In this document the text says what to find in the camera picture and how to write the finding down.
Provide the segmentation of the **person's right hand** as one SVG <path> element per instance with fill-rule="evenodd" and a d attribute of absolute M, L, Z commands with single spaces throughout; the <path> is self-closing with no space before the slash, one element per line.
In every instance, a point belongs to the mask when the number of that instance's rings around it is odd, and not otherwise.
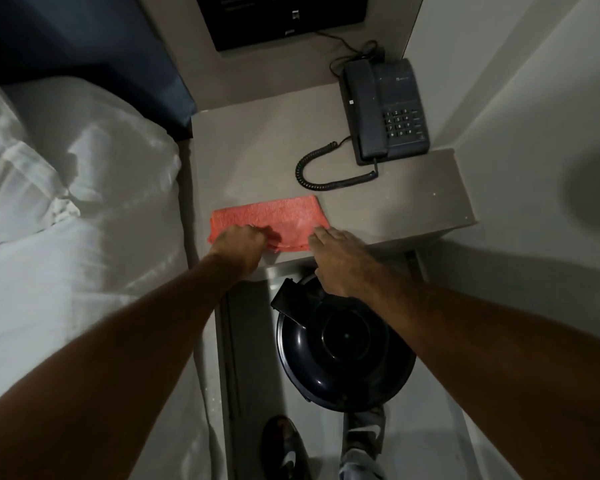
<path fill-rule="evenodd" d="M 353 234 L 352 244 L 346 247 L 311 252 L 322 288 L 334 296 L 364 300 L 391 275 Z"/>

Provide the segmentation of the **person's left hand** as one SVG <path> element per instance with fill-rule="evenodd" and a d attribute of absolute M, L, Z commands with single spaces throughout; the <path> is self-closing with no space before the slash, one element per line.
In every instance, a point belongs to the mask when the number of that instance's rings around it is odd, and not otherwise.
<path fill-rule="evenodd" d="M 232 225 L 219 234 L 208 256 L 231 268 L 237 280 L 245 280 L 256 270 L 266 250 L 264 236 L 251 225 Z"/>

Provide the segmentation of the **red cleaning cloth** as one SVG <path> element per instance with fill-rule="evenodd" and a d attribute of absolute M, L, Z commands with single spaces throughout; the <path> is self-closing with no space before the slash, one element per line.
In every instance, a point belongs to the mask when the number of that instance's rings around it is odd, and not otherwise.
<path fill-rule="evenodd" d="M 275 253 L 308 251 L 308 237 L 313 230 L 330 227 L 315 195 L 217 209 L 209 222 L 207 241 L 211 244 L 232 225 L 270 226 L 281 235 L 281 249 Z"/>

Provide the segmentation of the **person's right forearm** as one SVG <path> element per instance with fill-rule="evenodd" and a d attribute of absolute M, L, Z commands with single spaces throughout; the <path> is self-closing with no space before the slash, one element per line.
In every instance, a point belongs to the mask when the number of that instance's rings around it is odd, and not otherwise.
<path fill-rule="evenodd" d="M 600 339 L 390 273 L 354 293 L 522 480 L 600 480 Z"/>

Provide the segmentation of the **person's left forearm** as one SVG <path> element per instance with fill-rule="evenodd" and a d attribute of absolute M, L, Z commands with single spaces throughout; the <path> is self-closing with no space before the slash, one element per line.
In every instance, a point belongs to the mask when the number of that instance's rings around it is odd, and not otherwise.
<path fill-rule="evenodd" d="M 208 319 L 262 254 L 211 252 L 0 397 L 0 480 L 128 480 Z"/>

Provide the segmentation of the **black pedal trash bin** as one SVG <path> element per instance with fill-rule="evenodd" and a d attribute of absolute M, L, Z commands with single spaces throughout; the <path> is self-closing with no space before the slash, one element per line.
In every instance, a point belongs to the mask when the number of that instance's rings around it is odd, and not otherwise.
<path fill-rule="evenodd" d="M 408 381 L 416 354 L 356 298 L 328 294 L 315 274 L 286 278 L 271 307 L 288 379 L 322 408 L 359 413 L 382 406 Z"/>

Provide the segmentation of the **black telephone handset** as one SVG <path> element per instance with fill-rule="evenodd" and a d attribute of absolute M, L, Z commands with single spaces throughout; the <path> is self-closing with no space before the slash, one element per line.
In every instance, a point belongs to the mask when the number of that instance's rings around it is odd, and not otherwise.
<path fill-rule="evenodd" d="M 376 76 L 369 61 L 346 63 L 339 87 L 357 164 L 368 166 L 385 159 L 388 154 L 387 130 Z"/>

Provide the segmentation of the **black desk telephone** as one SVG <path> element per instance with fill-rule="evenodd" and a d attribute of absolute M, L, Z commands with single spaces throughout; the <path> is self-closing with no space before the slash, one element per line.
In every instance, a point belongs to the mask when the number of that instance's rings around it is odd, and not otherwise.
<path fill-rule="evenodd" d="M 424 107 L 415 71 L 407 58 L 372 64 L 388 137 L 388 154 L 381 163 L 424 155 L 430 149 Z"/>

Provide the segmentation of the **white bed sheet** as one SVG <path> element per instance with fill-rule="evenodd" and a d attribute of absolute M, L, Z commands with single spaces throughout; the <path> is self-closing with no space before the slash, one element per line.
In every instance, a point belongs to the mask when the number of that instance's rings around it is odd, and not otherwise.
<path fill-rule="evenodd" d="M 178 185 L 136 202 L 80 202 L 0 244 L 0 396 L 58 349 L 188 270 Z"/>

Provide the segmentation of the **person's right shoe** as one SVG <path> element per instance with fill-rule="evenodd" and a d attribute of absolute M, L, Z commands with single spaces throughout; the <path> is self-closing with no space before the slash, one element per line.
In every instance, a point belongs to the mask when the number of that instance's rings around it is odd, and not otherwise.
<path fill-rule="evenodd" d="M 383 448 L 385 426 L 383 405 L 344 414 L 338 480 L 387 480 L 377 462 Z"/>

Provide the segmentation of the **person's shoe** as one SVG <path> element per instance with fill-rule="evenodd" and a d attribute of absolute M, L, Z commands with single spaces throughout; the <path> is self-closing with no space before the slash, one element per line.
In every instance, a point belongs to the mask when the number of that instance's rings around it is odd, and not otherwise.
<path fill-rule="evenodd" d="M 383 405 L 344 414 L 338 480 L 387 480 L 377 462 L 383 448 L 385 426 Z"/>
<path fill-rule="evenodd" d="M 313 480 L 301 436 L 284 415 L 272 417 L 265 424 L 260 460 L 266 480 Z"/>

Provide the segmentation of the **person's left shoe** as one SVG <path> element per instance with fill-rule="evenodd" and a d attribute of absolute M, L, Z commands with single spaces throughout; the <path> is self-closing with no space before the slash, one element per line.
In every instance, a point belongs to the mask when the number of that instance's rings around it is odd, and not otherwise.
<path fill-rule="evenodd" d="M 313 480 L 301 436 L 284 415 L 272 417 L 265 424 L 260 460 L 266 480 Z"/>

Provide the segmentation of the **white pillow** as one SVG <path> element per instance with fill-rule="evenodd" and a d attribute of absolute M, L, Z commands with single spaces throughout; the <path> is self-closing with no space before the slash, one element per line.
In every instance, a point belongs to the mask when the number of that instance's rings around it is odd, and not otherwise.
<path fill-rule="evenodd" d="M 171 190 L 178 153 L 165 129 L 86 80 L 0 87 L 0 244 L 82 208 L 125 207 Z"/>

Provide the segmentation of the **dark blue headboard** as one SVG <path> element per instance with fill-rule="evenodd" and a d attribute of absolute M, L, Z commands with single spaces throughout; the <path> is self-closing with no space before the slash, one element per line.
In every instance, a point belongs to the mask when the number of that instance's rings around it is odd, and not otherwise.
<path fill-rule="evenodd" d="M 140 0 L 0 0 L 0 85 L 72 76 L 119 96 L 176 141 L 196 103 Z"/>

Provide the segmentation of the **black wall panel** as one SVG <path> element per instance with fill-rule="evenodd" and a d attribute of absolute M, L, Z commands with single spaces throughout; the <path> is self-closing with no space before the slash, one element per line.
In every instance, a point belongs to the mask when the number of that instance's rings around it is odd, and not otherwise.
<path fill-rule="evenodd" d="M 362 23 L 368 0 L 196 0 L 218 52 Z"/>

